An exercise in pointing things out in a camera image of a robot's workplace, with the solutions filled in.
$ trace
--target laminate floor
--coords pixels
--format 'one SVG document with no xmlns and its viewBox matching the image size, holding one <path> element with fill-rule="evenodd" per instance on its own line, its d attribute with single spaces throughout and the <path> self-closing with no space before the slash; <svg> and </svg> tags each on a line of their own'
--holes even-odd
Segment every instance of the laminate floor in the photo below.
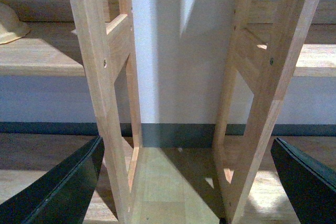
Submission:
<svg viewBox="0 0 336 224">
<path fill-rule="evenodd" d="M 57 165 L 90 136 L 0 134 L 0 203 Z M 336 169 L 336 137 L 284 137 L 287 142 Z M 234 163 L 242 137 L 228 136 Z M 132 141 L 124 141 L 125 161 Z M 299 224 L 280 184 L 270 145 L 249 194 L 241 224 Z M 211 149 L 143 148 L 137 170 L 132 224 L 219 223 L 223 211 Z M 84 223 L 118 223 L 105 166 Z"/>
</svg>

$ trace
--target white wall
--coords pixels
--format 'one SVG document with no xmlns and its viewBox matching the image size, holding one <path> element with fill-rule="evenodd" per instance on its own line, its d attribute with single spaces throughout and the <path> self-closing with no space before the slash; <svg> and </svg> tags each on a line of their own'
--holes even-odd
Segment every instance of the white wall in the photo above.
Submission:
<svg viewBox="0 0 336 224">
<path fill-rule="evenodd" d="M 234 0 L 133 0 L 143 123 L 215 123 Z M 230 123 L 252 99 L 238 77 Z M 129 122 L 125 78 L 117 81 Z M 278 123 L 335 124 L 336 78 L 295 77 Z M 94 122 L 85 78 L 0 77 L 0 121 Z"/>
</svg>

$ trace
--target hard hat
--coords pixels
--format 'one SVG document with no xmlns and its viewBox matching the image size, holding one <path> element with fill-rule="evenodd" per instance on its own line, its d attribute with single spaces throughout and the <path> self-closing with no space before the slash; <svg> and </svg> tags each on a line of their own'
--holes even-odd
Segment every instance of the hard hat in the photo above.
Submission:
<svg viewBox="0 0 336 224">
<path fill-rule="evenodd" d="M 30 28 L 21 22 L 15 11 L 0 3 L 0 45 L 20 39 L 30 32 Z"/>
</svg>

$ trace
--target gray baseboard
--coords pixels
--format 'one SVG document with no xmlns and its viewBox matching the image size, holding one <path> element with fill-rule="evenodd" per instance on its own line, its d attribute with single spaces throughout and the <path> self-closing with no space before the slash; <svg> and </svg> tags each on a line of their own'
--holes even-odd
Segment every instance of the gray baseboard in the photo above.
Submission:
<svg viewBox="0 0 336 224">
<path fill-rule="evenodd" d="M 229 124 L 226 135 L 243 135 L 245 124 Z M 209 148 L 212 145 L 214 124 L 142 124 L 143 146 Z M 277 124 L 276 136 L 336 136 L 334 124 Z"/>
<path fill-rule="evenodd" d="M 132 136 L 131 124 L 120 124 L 122 136 Z M 243 135 L 244 124 L 229 124 L 227 135 Z M 211 147 L 214 124 L 143 123 L 145 147 Z M 98 135 L 95 123 L 22 123 L 0 122 L 1 133 Z M 277 124 L 272 135 L 336 136 L 335 124 Z"/>
<path fill-rule="evenodd" d="M 132 136 L 130 123 L 121 123 L 121 134 Z M 97 136 L 96 123 L 0 122 L 0 133 Z"/>
</svg>

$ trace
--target wooden shelf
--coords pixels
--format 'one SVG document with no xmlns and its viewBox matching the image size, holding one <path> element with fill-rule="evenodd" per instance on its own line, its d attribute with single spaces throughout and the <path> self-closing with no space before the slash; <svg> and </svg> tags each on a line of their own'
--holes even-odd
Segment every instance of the wooden shelf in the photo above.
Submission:
<svg viewBox="0 0 336 224">
<path fill-rule="evenodd" d="M 263 44 L 270 40 L 272 24 L 249 24 L 247 29 Z M 336 77 L 336 25 L 313 24 L 293 76 Z"/>
<path fill-rule="evenodd" d="M 28 25 L 26 37 L 0 45 L 0 75 L 85 76 L 74 23 Z"/>
</svg>

